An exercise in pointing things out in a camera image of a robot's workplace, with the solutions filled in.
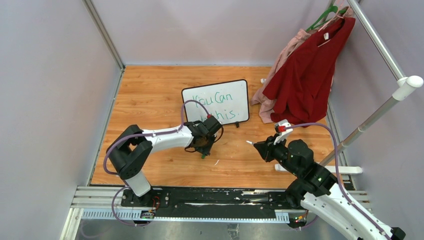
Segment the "white whiteboard black frame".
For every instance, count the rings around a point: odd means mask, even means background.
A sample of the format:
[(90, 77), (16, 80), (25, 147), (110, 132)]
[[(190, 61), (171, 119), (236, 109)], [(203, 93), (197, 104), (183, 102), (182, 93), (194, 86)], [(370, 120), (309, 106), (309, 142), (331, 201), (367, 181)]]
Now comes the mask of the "white whiteboard black frame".
[(248, 83), (245, 79), (184, 88), (181, 97), (184, 102), (194, 100), (184, 105), (189, 122), (204, 121), (207, 112), (222, 125), (239, 124), (250, 119)]

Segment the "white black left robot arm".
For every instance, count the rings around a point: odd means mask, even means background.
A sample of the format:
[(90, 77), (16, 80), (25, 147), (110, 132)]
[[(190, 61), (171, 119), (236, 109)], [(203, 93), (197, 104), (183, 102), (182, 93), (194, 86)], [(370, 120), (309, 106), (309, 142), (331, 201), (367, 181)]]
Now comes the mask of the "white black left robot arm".
[(175, 127), (156, 130), (141, 129), (133, 124), (107, 148), (103, 170), (109, 175), (118, 176), (132, 190), (135, 202), (146, 207), (152, 203), (153, 193), (142, 168), (150, 155), (182, 148), (186, 152), (198, 152), (206, 157), (223, 133), (223, 126), (214, 118), (183, 122)]

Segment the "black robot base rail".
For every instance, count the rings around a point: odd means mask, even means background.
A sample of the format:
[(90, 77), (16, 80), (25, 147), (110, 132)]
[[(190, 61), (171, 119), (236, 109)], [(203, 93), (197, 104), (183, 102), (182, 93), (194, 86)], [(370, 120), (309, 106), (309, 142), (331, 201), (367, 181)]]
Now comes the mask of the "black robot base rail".
[(284, 189), (157, 186), (143, 196), (118, 186), (79, 186), (72, 208), (82, 220), (118, 220), (127, 226), (152, 222), (267, 223), (305, 227), (315, 216), (336, 224), (343, 214), (306, 196), (295, 206)]

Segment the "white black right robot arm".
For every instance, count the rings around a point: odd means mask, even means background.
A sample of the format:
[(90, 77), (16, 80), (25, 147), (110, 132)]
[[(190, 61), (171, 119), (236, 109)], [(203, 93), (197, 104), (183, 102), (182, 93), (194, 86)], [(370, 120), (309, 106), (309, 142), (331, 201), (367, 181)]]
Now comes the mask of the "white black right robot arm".
[(400, 227), (377, 219), (339, 185), (338, 178), (314, 161), (314, 153), (301, 139), (275, 143), (276, 136), (253, 147), (266, 162), (277, 161), (296, 179), (286, 189), (285, 201), (292, 209), (310, 210), (348, 240), (403, 240)]

